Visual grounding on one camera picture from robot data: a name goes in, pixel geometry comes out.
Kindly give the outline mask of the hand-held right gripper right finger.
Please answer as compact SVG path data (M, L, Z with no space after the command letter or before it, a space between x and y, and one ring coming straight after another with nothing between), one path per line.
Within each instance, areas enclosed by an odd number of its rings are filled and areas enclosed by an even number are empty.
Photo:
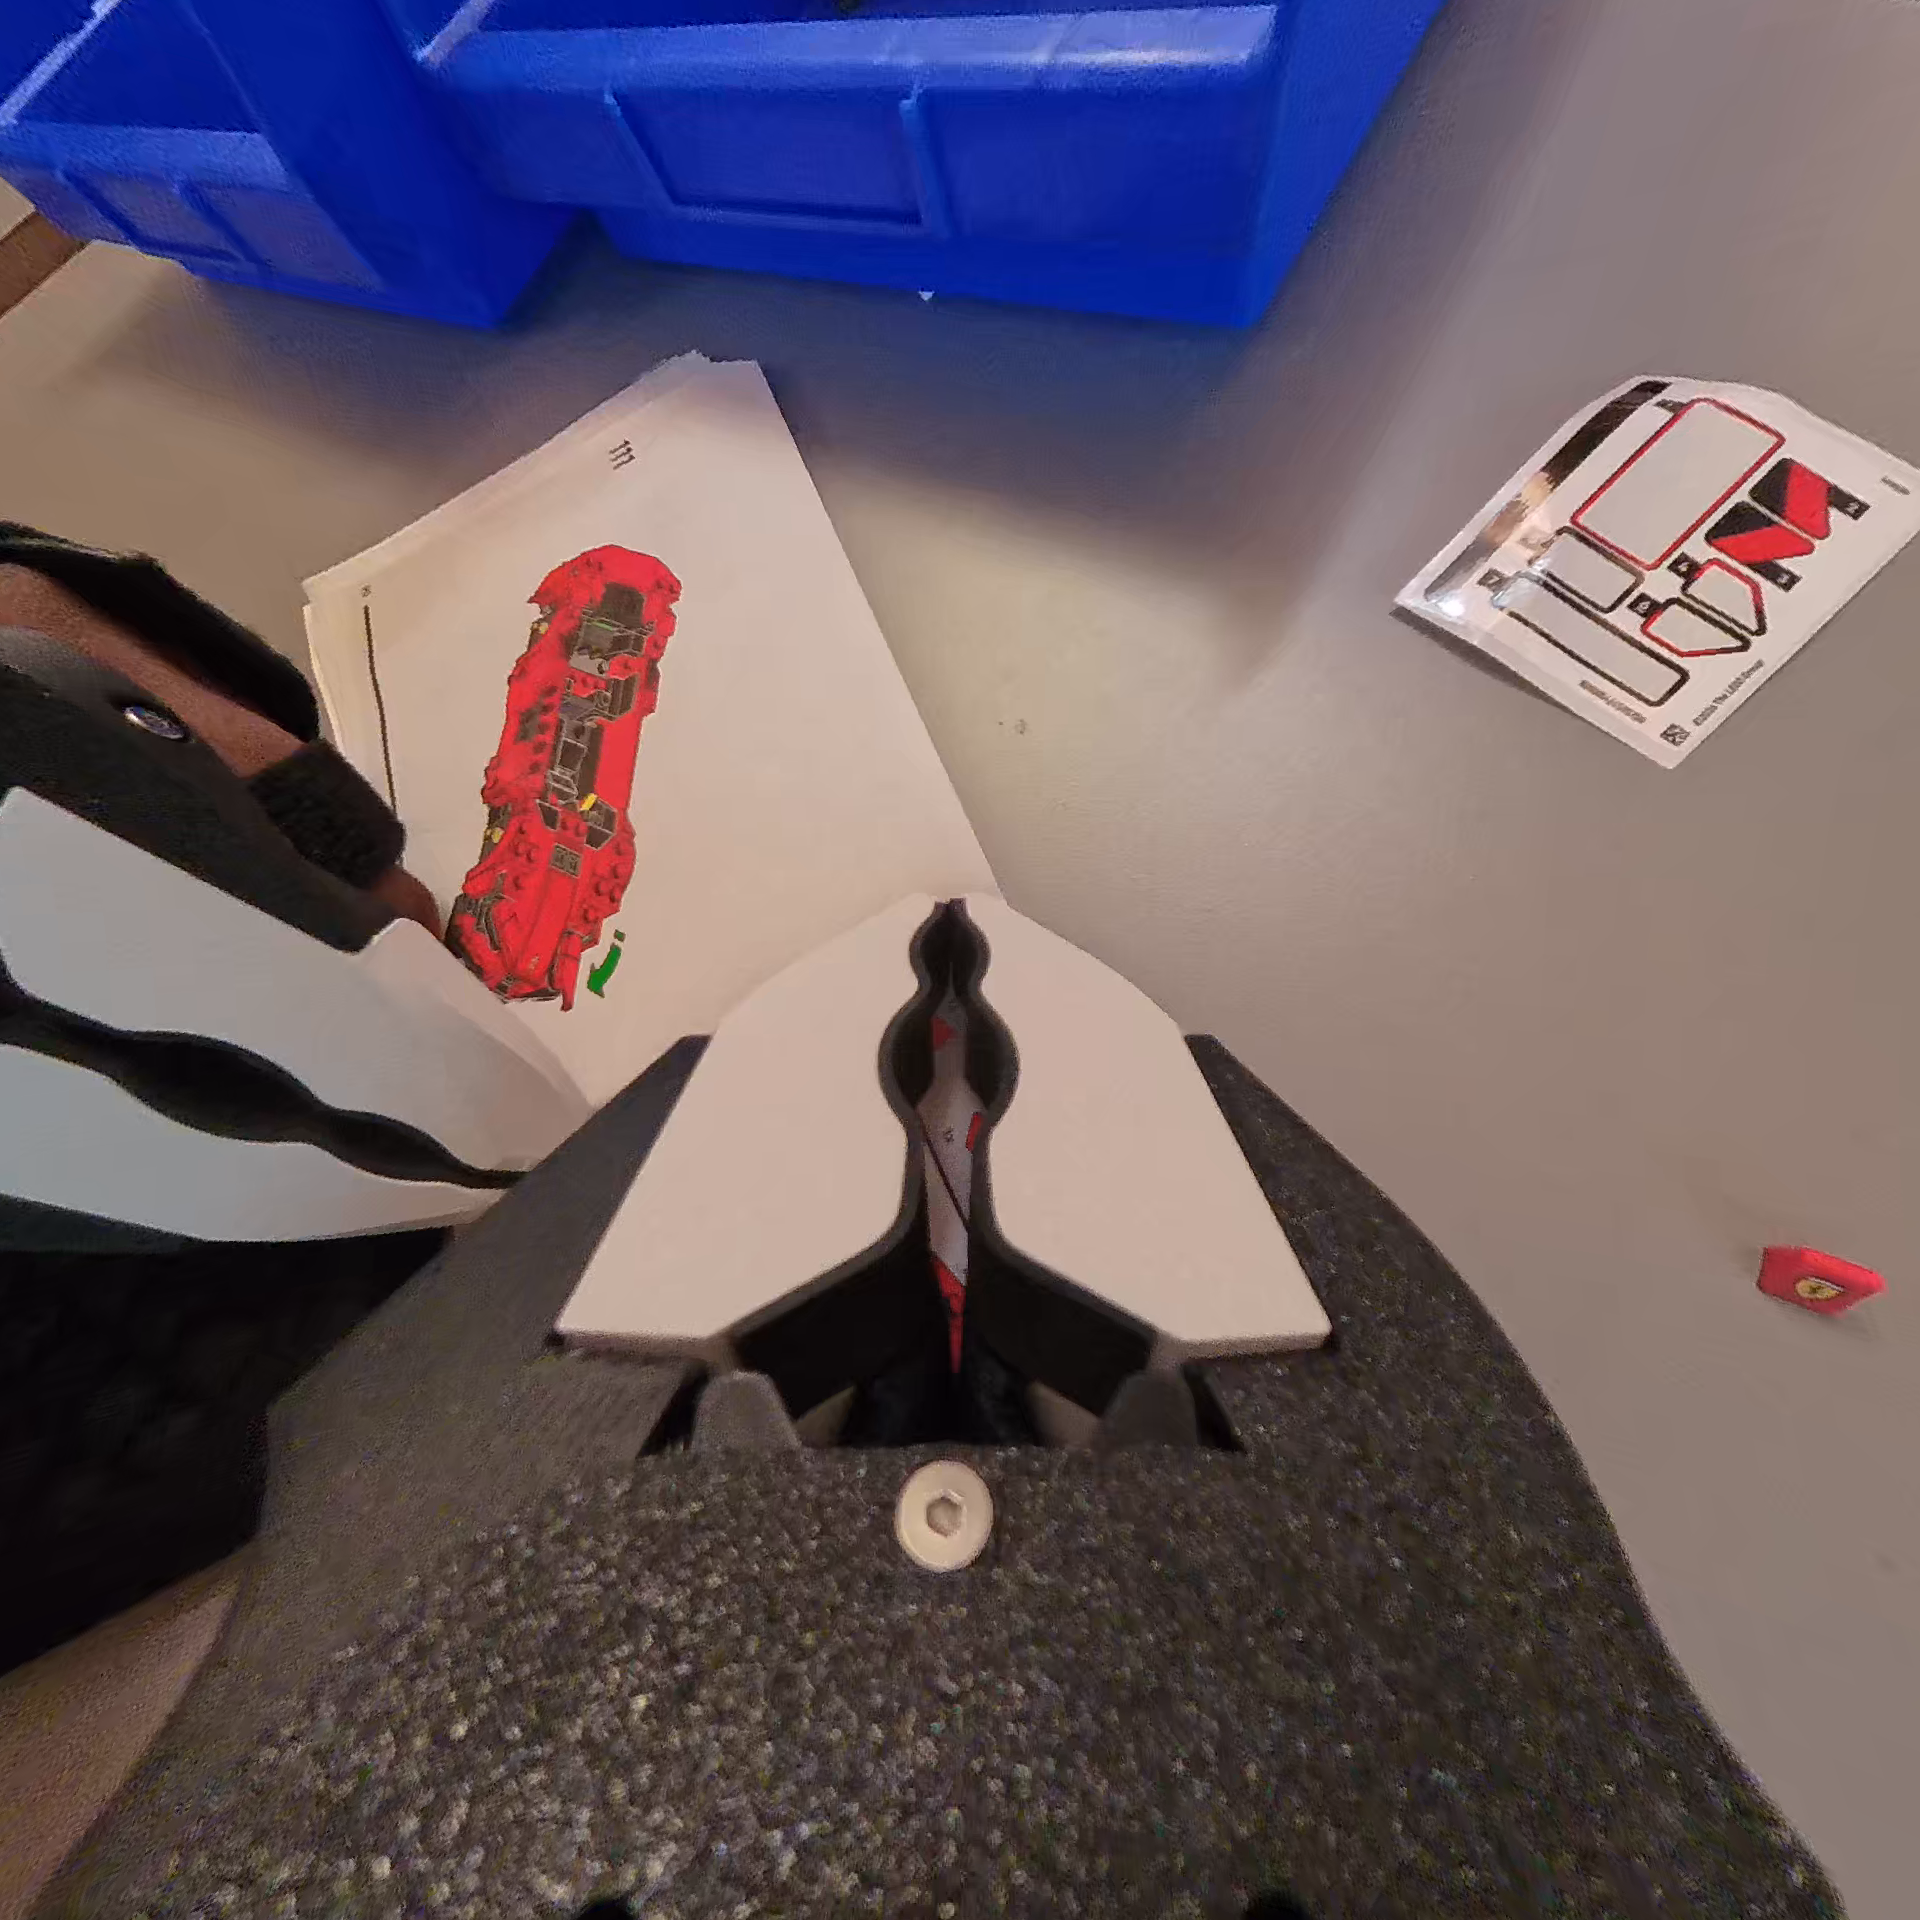
M1100 1417L1130 1379L1321 1349L1275 1209L1181 1029L1108 964L964 896L967 1327Z

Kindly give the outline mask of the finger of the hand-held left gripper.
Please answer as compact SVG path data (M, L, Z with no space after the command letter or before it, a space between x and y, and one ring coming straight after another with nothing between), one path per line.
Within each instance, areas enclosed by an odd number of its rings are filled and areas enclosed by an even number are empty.
M4 1199L146 1238L344 1241L458 1228L518 1172L405 1177L340 1158L318 1140L250 1140L197 1127L138 1096L66 1031L4 1031Z
M4 964L67 1015L235 1043L480 1172L531 1168L592 1114L423 927L346 952L26 789L4 799Z

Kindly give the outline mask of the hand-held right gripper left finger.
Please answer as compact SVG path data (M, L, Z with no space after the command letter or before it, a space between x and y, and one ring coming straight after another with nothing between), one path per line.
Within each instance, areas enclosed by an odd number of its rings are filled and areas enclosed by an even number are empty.
M757 1370L797 1417L950 1370L918 1129L950 908L903 895L734 1003L557 1309L569 1355Z

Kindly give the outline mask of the lego instruction booklet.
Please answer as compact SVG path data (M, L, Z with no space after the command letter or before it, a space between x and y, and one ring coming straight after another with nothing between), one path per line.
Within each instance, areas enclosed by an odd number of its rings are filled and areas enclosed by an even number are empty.
M682 357L303 583L337 747L592 1104L989 863L750 362Z

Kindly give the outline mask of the small red lego piece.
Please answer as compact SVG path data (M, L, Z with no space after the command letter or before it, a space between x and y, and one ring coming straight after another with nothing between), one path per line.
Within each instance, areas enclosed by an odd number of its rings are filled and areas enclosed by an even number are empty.
M1796 1309L1841 1315L1883 1297L1883 1275L1814 1247L1771 1242L1759 1257L1758 1288Z

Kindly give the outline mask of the lego sticker sheet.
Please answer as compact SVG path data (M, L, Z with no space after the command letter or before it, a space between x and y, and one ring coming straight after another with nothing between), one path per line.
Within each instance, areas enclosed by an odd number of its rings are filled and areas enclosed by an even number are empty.
M1643 375L1562 423L1393 614L1678 767L1914 537L1914 463L1765 388Z

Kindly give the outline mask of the person's left hand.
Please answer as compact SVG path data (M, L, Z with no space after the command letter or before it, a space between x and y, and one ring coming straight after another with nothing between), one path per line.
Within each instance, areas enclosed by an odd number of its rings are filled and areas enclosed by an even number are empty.
M63 651L153 694L238 778L253 778L303 744L300 732L241 703L200 667L158 650L121 619L22 564L4 564L4 626L39 633Z

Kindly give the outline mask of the blue plastic bin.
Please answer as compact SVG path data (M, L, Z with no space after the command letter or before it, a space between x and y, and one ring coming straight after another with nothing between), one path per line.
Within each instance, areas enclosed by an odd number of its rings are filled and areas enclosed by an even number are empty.
M388 4L626 259L1256 323L1440 4Z
M577 224L507 194L428 45L459 4L4 4L4 180L84 241L494 326Z

